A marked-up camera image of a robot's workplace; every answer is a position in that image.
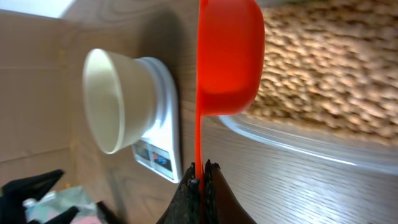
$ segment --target white digital scale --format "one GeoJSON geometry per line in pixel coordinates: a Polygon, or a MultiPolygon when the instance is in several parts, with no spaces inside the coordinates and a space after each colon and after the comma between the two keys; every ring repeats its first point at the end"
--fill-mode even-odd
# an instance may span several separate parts
{"type": "Polygon", "coordinates": [[[179,183],[182,170],[178,135],[178,98],[174,81],[160,60],[143,57],[136,61],[150,70],[158,100],[154,125],[132,145],[134,158],[167,180],[179,183]]]}

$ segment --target brown countertop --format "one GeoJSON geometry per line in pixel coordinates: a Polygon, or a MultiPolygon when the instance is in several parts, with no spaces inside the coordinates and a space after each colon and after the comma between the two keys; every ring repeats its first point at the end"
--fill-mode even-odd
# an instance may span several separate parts
{"type": "MultiPolygon", "coordinates": [[[[198,1],[77,0],[62,30],[79,181],[129,223],[155,223],[176,184],[139,165],[130,149],[105,155],[88,130],[81,98],[83,59],[92,48],[157,57],[180,95],[183,168],[194,161],[198,1]]],[[[221,170],[258,223],[397,223],[398,177],[252,141],[218,118],[203,123],[203,158],[221,170]]]]}

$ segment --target white cup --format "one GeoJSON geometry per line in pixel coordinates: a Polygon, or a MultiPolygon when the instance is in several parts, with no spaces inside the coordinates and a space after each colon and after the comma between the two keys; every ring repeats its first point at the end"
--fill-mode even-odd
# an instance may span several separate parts
{"type": "Polygon", "coordinates": [[[155,121],[156,85],[139,61],[91,50],[83,70],[88,125],[99,148],[112,154],[136,142],[155,121]]]}

